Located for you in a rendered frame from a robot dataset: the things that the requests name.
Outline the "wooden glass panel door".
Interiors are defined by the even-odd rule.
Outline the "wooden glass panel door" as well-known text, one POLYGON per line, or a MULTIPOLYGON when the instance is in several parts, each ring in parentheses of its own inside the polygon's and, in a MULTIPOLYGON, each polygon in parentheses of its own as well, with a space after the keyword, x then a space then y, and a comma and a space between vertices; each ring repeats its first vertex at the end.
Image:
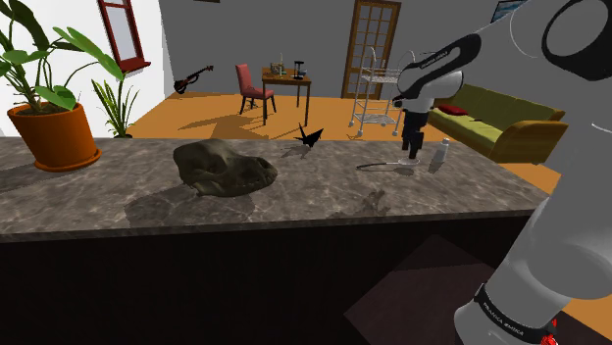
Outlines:
POLYGON ((362 66, 387 68, 400 9, 401 3, 396 1, 354 0, 341 98, 365 91, 357 85, 362 66))

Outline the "wooden table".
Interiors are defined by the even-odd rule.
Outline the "wooden table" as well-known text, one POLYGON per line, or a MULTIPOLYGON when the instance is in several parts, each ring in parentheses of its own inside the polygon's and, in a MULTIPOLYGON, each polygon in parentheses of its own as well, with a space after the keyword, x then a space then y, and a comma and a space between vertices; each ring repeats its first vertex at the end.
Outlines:
POLYGON ((265 103, 263 104, 263 124, 267 123, 268 110, 266 100, 268 99, 267 85, 295 85, 297 87, 297 99, 296 106, 299 106, 300 101, 300 87, 304 86, 307 88, 306 101, 305 101, 305 117, 303 126, 307 126, 309 123, 309 108, 310 108, 310 97, 311 97, 311 84, 312 80, 306 75, 301 74, 301 67, 304 64, 303 61, 296 60, 294 62, 294 68, 288 69, 286 74, 275 73, 271 69, 262 69, 262 91, 264 93, 265 103))

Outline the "dark brown violin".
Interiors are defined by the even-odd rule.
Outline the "dark brown violin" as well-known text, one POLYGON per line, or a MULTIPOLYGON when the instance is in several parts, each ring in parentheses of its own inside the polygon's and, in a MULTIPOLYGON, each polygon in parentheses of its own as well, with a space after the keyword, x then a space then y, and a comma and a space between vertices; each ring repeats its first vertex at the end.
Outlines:
POLYGON ((207 66, 206 68, 187 76, 185 79, 176 80, 174 82, 175 92, 178 94, 183 94, 189 84, 195 83, 200 75, 204 72, 212 71, 214 69, 213 66, 207 66))

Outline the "blue wall picture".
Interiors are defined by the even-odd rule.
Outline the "blue wall picture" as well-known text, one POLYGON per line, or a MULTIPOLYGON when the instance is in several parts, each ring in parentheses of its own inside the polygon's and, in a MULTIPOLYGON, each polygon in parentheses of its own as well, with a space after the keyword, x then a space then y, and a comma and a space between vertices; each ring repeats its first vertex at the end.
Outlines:
POLYGON ((491 23, 498 21, 504 16, 511 14, 522 6, 527 0, 499 0, 491 17, 491 23))

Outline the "small grey bottle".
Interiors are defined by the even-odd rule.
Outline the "small grey bottle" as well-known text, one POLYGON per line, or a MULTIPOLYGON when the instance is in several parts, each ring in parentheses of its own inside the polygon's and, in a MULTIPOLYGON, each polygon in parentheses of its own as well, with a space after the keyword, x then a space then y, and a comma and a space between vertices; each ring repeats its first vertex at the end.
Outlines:
POLYGON ((442 163, 445 162, 445 159, 448 153, 448 149, 449 149, 449 143, 450 143, 450 140, 446 137, 444 137, 441 140, 438 148, 436 149, 433 155, 433 158, 432 158, 433 164, 441 165, 442 163))

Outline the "dark olive animal skull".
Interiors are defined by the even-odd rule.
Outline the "dark olive animal skull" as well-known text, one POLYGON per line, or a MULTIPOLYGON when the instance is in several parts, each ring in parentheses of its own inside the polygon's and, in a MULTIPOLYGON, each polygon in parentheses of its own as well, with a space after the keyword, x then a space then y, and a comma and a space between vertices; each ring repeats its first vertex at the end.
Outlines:
POLYGON ((223 139, 204 139, 173 152, 180 179, 198 196, 236 197, 270 186, 278 170, 261 157, 237 153, 223 139))

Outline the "red framed window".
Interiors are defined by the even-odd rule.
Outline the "red framed window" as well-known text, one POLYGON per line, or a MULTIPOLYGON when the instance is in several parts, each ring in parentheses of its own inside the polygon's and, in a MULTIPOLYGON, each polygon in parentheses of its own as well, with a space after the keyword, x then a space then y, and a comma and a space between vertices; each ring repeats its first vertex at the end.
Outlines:
POLYGON ((97 0, 113 56, 124 73, 151 65, 143 55, 130 0, 97 0))

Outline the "small green grass plant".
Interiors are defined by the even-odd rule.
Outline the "small green grass plant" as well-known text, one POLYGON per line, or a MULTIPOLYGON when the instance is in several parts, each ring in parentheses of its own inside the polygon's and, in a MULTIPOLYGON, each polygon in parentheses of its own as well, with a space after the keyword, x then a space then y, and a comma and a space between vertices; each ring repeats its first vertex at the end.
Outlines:
POLYGON ((117 92, 113 91, 106 80, 100 83, 93 79, 91 83, 95 94, 102 103, 102 110, 108 116, 106 124, 112 127, 110 132, 115 138, 132 138, 132 135, 128 133, 128 128, 133 123, 128 121, 138 91, 131 94, 130 87, 127 93, 124 93, 125 81, 123 79, 119 81, 117 92))

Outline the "green sofa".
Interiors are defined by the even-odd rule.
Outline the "green sofa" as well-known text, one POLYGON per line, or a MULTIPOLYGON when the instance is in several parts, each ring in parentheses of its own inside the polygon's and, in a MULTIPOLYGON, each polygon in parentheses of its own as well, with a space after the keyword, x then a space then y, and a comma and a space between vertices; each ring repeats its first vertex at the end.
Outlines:
POLYGON ((565 112, 479 86, 464 84, 437 99, 429 124, 496 163, 541 164, 568 125, 565 112))

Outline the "large plant in orange pot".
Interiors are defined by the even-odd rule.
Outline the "large plant in orange pot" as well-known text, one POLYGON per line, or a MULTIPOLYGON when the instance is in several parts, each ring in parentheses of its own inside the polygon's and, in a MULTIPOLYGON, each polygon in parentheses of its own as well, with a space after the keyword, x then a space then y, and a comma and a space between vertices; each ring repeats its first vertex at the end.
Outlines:
POLYGON ((7 116, 34 156, 34 165, 43 171, 61 173, 78 170, 101 157, 83 106, 64 82, 55 84, 48 56, 57 49, 88 54, 112 76, 124 73, 114 58, 102 52, 88 37, 72 27, 54 31, 60 37, 50 41, 33 11, 20 0, 0 0, 0 14, 13 25, 22 25, 36 50, 28 53, 13 45, 13 35, 0 31, 0 77, 7 79, 25 98, 7 111, 7 116))

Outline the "black origami bird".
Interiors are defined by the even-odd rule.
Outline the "black origami bird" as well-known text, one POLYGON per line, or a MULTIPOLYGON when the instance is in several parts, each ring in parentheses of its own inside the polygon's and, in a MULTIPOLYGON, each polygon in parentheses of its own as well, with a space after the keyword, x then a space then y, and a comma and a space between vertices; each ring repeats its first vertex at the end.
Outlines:
POLYGON ((314 131, 314 132, 312 132, 310 134, 306 134, 304 132, 304 129, 303 129, 301 124, 299 125, 299 130, 301 132, 301 135, 300 136, 296 136, 296 139, 300 140, 304 145, 308 145, 310 148, 312 148, 314 146, 314 144, 317 143, 320 140, 320 138, 322 136, 322 133, 324 131, 321 128, 321 129, 319 129, 317 131, 314 131))

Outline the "red chair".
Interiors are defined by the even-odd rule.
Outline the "red chair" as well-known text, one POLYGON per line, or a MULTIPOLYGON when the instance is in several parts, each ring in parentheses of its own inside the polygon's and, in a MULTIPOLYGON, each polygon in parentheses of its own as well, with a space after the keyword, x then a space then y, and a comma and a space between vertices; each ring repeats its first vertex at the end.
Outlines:
POLYGON ((274 97, 273 90, 264 90, 263 88, 254 87, 252 84, 252 77, 249 71, 249 68, 246 64, 236 65, 235 66, 239 91, 242 96, 240 114, 243 113, 244 106, 246 100, 250 100, 251 107, 254 107, 254 100, 263 100, 264 104, 267 104, 267 100, 270 99, 272 101, 273 109, 276 111, 276 102, 274 97))

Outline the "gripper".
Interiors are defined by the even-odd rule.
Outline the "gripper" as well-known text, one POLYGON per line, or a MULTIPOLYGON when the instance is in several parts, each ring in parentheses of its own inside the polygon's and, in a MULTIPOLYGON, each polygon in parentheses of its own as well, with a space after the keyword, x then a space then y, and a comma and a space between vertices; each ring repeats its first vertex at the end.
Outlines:
POLYGON ((428 112, 417 113, 404 110, 404 123, 402 129, 402 150, 410 148, 409 158, 415 159, 422 148, 424 134, 419 130, 428 122, 428 112))

